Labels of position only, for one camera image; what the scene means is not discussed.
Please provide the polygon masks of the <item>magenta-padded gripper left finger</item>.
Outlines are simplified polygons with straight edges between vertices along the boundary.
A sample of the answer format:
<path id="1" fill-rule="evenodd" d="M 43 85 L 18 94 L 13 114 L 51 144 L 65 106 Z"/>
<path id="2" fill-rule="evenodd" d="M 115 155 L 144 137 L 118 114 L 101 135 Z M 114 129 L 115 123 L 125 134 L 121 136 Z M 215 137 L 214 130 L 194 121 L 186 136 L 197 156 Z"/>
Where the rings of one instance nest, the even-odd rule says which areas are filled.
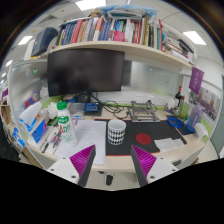
<path id="1" fill-rule="evenodd" d="M 81 187 L 85 187 L 95 155 L 95 146 L 91 145 L 71 157 L 59 159 L 47 171 Z"/>

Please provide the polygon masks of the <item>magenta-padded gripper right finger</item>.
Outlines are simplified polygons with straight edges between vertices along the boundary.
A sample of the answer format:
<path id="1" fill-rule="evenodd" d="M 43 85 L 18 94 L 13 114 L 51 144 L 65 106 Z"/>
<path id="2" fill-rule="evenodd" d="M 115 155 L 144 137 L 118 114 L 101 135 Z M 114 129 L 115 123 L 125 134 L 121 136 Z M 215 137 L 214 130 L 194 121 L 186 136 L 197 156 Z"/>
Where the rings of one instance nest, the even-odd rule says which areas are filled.
<path id="1" fill-rule="evenodd" d="M 131 146 L 131 157 L 141 187 L 178 171 L 166 158 L 156 157 L 135 145 Z"/>

